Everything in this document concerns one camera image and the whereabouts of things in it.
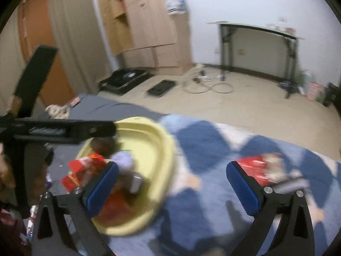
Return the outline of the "red white cigarette pack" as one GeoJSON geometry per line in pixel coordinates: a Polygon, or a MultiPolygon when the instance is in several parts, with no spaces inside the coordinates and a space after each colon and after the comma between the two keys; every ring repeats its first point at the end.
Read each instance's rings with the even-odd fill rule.
{"type": "Polygon", "coordinates": [[[61,183],[68,192],[71,192],[77,187],[85,187],[92,178],[99,175],[106,166],[106,161],[101,155],[93,153],[73,160],[68,165],[70,171],[61,179],[61,183]]]}

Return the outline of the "beige cloth pile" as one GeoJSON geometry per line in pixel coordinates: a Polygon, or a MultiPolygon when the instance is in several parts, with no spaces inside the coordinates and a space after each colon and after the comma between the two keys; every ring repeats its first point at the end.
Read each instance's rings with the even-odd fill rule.
{"type": "Polygon", "coordinates": [[[45,108],[45,112],[52,119],[66,120],[70,116],[70,106],[69,105],[49,105],[45,108]]]}

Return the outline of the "large red flat box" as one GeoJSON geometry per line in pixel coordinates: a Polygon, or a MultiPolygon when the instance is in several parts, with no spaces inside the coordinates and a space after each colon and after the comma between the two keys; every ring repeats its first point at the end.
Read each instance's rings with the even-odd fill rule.
{"type": "Polygon", "coordinates": [[[281,154],[265,153],[243,157],[237,159],[236,162],[261,186],[271,186],[288,179],[281,154]]]}

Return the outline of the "white powder puff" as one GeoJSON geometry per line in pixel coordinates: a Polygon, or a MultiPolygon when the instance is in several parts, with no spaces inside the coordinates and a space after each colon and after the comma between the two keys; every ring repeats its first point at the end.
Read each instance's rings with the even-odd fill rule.
{"type": "Polygon", "coordinates": [[[133,170],[135,161],[133,154],[130,151],[118,151],[110,157],[110,160],[118,165],[119,173],[121,175],[125,175],[133,170]]]}

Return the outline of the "yellow plastic basin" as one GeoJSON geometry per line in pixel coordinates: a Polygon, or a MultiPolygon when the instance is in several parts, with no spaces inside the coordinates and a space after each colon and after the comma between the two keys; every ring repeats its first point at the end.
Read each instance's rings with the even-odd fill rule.
{"type": "Polygon", "coordinates": [[[118,144],[132,153],[134,170],[146,182],[133,200],[135,214],[117,225],[92,219],[100,233],[126,236],[148,226],[163,204],[176,169],[175,142],[166,129],[146,117],[130,117],[116,122],[118,144]]]}

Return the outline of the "black open case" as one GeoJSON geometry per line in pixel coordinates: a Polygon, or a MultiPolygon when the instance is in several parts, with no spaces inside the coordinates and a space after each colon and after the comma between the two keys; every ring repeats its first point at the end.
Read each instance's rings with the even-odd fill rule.
{"type": "Polygon", "coordinates": [[[147,69],[119,69],[114,71],[107,79],[100,81],[98,83],[98,88],[99,91],[124,95],[153,76],[154,74],[147,69]]]}

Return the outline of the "black tray on floor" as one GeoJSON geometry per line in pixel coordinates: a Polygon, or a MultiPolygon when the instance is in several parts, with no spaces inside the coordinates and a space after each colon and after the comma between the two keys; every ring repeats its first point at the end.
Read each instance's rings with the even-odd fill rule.
{"type": "Polygon", "coordinates": [[[147,94],[154,97],[161,97],[177,86],[174,80],[162,80],[152,88],[147,90],[147,94]]]}

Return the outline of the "wooden wardrobe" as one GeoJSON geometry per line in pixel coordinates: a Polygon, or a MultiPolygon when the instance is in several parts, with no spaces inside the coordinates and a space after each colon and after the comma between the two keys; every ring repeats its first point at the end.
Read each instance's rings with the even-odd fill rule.
{"type": "Polygon", "coordinates": [[[180,76],[193,67],[188,13],[171,0],[97,0],[109,54],[121,68],[180,76]]]}

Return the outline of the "black folding table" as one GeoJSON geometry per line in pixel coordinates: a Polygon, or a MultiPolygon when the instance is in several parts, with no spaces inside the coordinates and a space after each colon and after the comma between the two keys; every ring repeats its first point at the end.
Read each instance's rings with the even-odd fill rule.
{"type": "Polygon", "coordinates": [[[296,69],[300,37],[275,28],[229,21],[210,22],[218,27],[221,79],[227,72],[278,82],[285,99],[298,92],[296,69]]]}

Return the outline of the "hanging white blue bag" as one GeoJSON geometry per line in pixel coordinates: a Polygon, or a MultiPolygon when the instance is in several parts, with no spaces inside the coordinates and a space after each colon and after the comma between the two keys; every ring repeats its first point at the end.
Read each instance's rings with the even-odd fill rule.
{"type": "Polygon", "coordinates": [[[166,0],[168,15],[181,15],[187,13],[185,0],[166,0]]]}

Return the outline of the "black bag by wall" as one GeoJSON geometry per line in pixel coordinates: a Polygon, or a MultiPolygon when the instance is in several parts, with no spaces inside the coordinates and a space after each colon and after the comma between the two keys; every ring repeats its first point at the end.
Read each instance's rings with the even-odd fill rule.
{"type": "Polygon", "coordinates": [[[325,90],[325,99],[324,99],[323,105],[325,107],[329,107],[336,100],[336,97],[338,96],[338,93],[340,91],[340,87],[332,83],[328,83],[324,90],[325,90]]]}

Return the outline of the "pink bag by wall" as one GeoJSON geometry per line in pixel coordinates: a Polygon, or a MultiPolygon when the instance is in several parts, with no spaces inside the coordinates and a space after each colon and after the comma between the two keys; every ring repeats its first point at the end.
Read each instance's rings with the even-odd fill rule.
{"type": "Polygon", "coordinates": [[[322,90],[322,84],[315,81],[309,83],[308,90],[306,92],[306,98],[308,100],[316,100],[322,90]]]}

